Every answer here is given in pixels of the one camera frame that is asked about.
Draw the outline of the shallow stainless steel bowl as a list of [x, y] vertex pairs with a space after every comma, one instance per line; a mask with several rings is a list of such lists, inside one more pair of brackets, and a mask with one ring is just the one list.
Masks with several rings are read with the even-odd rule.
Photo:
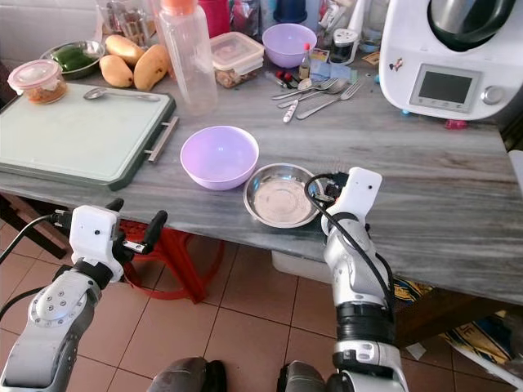
[[247, 180], [244, 202], [255, 220], [274, 228], [290, 229], [309, 224], [318, 216], [307, 194], [318, 193], [317, 183], [306, 186], [314, 173], [290, 163], [259, 167]]

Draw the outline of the red plastic stool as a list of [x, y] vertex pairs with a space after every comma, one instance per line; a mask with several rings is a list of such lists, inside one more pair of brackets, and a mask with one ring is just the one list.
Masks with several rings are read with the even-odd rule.
[[159, 243], [157, 243], [156, 249], [149, 255], [145, 255], [145, 259], [162, 261], [165, 268], [172, 273], [172, 276], [179, 280], [181, 290], [150, 290], [143, 285], [141, 276], [136, 272], [133, 262], [127, 262], [124, 265], [124, 280], [131, 287], [138, 288], [139, 291], [144, 292], [147, 297], [152, 299], [165, 301], [190, 299], [193, 303], [201, 302], [206, 297], [205, 288], [202, 280], [199, 279], [193, 262], [191, 262], [190, 255], [188, 255], [187, 243], [191, 238], [193, 238], [193, 235], [190, 233], [165, 228], [159, 235]]

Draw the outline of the green framed white cutting board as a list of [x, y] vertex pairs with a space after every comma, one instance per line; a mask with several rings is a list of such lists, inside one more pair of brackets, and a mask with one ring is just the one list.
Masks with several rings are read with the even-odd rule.
[[86, 83], [68, 83], [59, 100], [38, 105], [16, 97], [0, 113], [0, 169], [71, 185], [119, 190], [130, 184], [149, 148], [172, 118], [176, 101], [84, 97]]

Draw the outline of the steel fork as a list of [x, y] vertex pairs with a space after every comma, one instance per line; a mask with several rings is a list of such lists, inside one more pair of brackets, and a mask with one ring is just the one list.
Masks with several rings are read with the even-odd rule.
[[358, 92], [359, 89], [362, 88], [362, 83], [363, 83], [363, 81], [356, 81], [356, 82], [352, 83], [346, 90], [344, 90], [344, 92], [342, 94], [340, 94], [339, 97], [336, 98], [336, 100], [331, 100], [329, 102], [325, 102], [325, 104], [318, 105], [318, 107], [316, 107], [316, 108], [308, 109], [306, 112], [298, 113], [298, 115], [296, 115], [296, 119], [304, 120], [307, 117], [310, 117], [311, 115], [321, 111], [322, 109], [329, 107], [330, 105], [336, 104], [336, 102], [350, 100], [352, 98], [352, 96], [354, 96], [354, 94], [356, 92]]

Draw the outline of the white plastic storage box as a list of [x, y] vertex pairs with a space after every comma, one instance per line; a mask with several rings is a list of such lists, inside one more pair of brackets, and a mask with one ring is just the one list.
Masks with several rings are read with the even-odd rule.
[[330, 268], [323, 261], [313, 261], [313, 259], [292, 256], [277, 251], [271, 252], [271, 258], [272, 264], [277, 271], [309, 278], [317, 281], [317, 283], [330, 284], [332, 282]]

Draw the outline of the large purple plastic bowl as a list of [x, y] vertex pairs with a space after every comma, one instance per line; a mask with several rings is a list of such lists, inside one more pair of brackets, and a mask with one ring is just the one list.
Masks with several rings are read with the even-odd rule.
[[186, 139], [180, 152], [187, 175], [211, 190], [229, 190], [246, 183], [258, 158], [257, 139], [232, 126], [202, 128]]

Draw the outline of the blue packet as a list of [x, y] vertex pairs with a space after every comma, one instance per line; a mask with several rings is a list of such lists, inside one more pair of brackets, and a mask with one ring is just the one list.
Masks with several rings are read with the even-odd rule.
[[313, 82], [326, 81], [330, 78], [343, 78], [352, 82], [356, 75], [355, 70], [346, 65], [332, 65], [321, 60], [311, 60], [310, 78]]

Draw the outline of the yellow mango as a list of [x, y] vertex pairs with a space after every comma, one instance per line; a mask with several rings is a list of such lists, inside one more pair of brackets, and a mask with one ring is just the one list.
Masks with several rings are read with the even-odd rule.
[[122, 57], [102, 56], [100, 69], [102, 77], [110, 86], [114, 88], [131, 88], [134, 86], [133, 71]]
[[108, 55], [118, 56], [127, 66], [134, 67], [145, 55], [145, 49], [124, 36], [108, 36], [104, 40]]
[[162, 44], [153, 45], [135, 63], [134, 87], [139, 91], [149, 92], [171, 70], [171, 56], [168, 49]]

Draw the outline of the grey left robot leg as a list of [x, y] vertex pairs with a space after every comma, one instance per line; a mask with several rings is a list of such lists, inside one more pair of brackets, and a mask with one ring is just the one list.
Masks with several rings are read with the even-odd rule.
[[146, 392], [227, 392], [226, 367], [202, 356], [179, 359], [158, 373]]

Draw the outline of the round red lidded food container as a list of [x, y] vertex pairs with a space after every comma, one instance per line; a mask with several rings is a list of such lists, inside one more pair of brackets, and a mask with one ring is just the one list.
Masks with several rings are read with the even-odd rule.
[[16, 94], [38, 105], [60, 100], [68, 91], [62, 67], [54, 60], [34, 60], [22, 64], [11, 71], [7, 82]]

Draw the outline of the small purple plastic bowl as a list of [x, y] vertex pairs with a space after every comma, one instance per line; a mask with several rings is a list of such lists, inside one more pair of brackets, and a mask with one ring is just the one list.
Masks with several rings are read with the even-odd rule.
[[302, 24], [275, 24], [262, 34], [266, 57], [280, 68], [298, 68], [309, 53], [306, 45], [313, 48], [316, 33]]

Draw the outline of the green vegetable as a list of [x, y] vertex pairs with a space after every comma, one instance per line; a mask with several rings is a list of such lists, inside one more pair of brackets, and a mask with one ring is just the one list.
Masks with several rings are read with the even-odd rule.
[[87, 55], [85, 50], [74, 45], [66, 45], [57, 48], [51, 58], [60, 65], [64, 74], [76, 71], [83, 67], [89, 67], [94, 63], [95, 57]]

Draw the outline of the square pink lidded plastic container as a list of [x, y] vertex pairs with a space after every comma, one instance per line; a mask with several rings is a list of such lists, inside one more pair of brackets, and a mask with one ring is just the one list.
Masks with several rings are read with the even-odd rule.
[[210, 45], [214, 78], [224, 88], [235, 88], [261, 73], [265, 48], [253, 38], [229, 31], [212, 38]]

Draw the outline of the steel bowl holding vegetable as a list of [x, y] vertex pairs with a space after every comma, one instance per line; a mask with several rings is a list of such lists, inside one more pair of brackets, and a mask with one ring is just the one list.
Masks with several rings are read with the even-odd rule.
[[76, 41], [76, 42], [67, 42], [66, 44], [62, 44], [56, 47], [53, 47], [52, 49], [49, 49], [44, 53], [44, 55], [40, 56], [41, 60], [53, 60], [51, 58], [51, 55], [53, 52], [56, 51], [57, 48], [66, 46], [66, 45], [74, 45], [81, 47], [87, 55], [95, 57], [94, 63], [90, 64], [89, 67], [83, 67], [82, 69], [78, 69], [76, 71], [67, 72], [64, 73], [62, 71], [62, 75], [64, 78], [67, 79], [67, 81], [74, 81], [75, 79], [85, 78], [86, 76], [90, 76], [91, 74], [94, 74], [95, 71], [97, 71], [100, 68], [100, 59], [102, 56], [107, 56], [107, 49], [105, 49], [105, 46], [101, 44], [101, 42], [95, 42], [95, 41]]

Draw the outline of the spice jar rack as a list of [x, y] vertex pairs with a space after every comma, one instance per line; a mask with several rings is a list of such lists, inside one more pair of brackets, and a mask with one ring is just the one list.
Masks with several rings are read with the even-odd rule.
[[94, 0], [101, 38], [121, 36], [142, 48], [163, 42], [158, 33], [159, 0]]

